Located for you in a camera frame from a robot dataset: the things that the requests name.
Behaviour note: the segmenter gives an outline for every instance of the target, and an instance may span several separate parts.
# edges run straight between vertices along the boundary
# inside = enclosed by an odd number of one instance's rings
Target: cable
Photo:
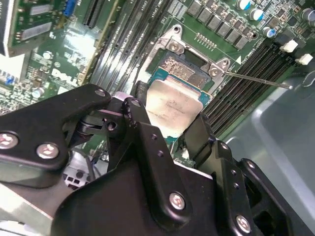
[[[76,147],[72,148],[72,151],[75,151],[75,152],[81,154],[85,158],[85,160],[87,162],[88,169],[89,169],[89,174],[91,176],[91,181],[96,180],[93,165],[91,163],[89,156],[87,154],[85,154],[82,150],[80,150]]]
[[[98,174],[99,177],[102,176],[102,174],[100,173],[100,171],[98,170],[98,168],[96,166],[94,166],[95,172]]]

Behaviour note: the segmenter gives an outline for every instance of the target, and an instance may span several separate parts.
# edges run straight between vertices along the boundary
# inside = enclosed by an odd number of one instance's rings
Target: blue connector
[[[77,0],[68,0],[63,10],[64,16],[66,17],[72,16],[76,4],[77,4]]]

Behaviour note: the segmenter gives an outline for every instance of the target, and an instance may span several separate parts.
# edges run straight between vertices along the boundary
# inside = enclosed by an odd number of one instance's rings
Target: bolt
[[[9,133],[0,134],[0,149],[10,149],[18,144],[18,138]]]
[[[222,146],[224,149],[228,149],[228,146],[227,146],[225,143],[221,143],[221,146]]]
[[[247,161],[247,164],[252,168],[255,169],[255,165],[251,161]]]
[[[170,48],[171,51],[175,52],[175,51],[178,50],[178,45],[177,45],[177,43],[171,43],[169,45],[169,48]]]
[[[243,232],[247,234],[251,232],[251,226],[248,223],[247,219],[245,219],[245,217],[241,215],[236,216],[236,222]]]
[[[95,93],[98,95],[98,96],[101,96],[101,97],[105,97],[106,94],[104,93],[103,90],[99,89],[99,90],[96,90]]]
[[[41,144],[38,146],[36,153],[43,159],[54,159],[58,156],[59,150],[53,144]]]
[[[211,76],[216,76],[217,74],[218,74],[218,69],[213,68],[213,69],[211,70]]]
[[[172,206],[177,210],[183,210],[185,208],[184,198],[177,193],[171,193],[169,195],[169,201],[172,204]]]

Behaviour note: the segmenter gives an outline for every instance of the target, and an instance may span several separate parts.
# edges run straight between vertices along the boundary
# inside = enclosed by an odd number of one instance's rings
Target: motherboard
[[[87,83],[114,94],[142,81],[152,124],[174,159],[193,166],[176,140],[198,113],[222,139],[276,88],[230,73],[282,83],[313,59],[314,7],[311,0],[0,0],[0,115]],[[106,157],[102,137],[81,148]]]

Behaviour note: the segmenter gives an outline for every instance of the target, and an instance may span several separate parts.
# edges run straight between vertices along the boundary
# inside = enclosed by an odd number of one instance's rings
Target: capacitor
[[[269,27],[265,27],[262,30],[263,35],[265,35],[267,38],[272,38],[276,35],[276,31],[274,29],[271,29]]]
[[[309,22],[315,21],[315,10],[310,8],[304,9],[302,12],[302,19]]]
[[[44,94],[45,90],[43,88],[36,88],[31,92],[34,98],[40,98]]]
[[[309,21],[309,25],[310,25],[311,27],[315,27],[315,21]]]
[[[251,6],[250,0],[237,0],[236,7],[240,10],[247,10]]]
[[[47,59],[47,60],[50,60],[51,58],[53,58],[53,53],[52,52],[49,52],[49,51],[45,51],[44,53],[43,53],[43,57],[45,58],[45,59]]]
[[[264,17],[263,10],[255,8],[250,12],[250,19],[253,21],[261,21],[263,17]]]

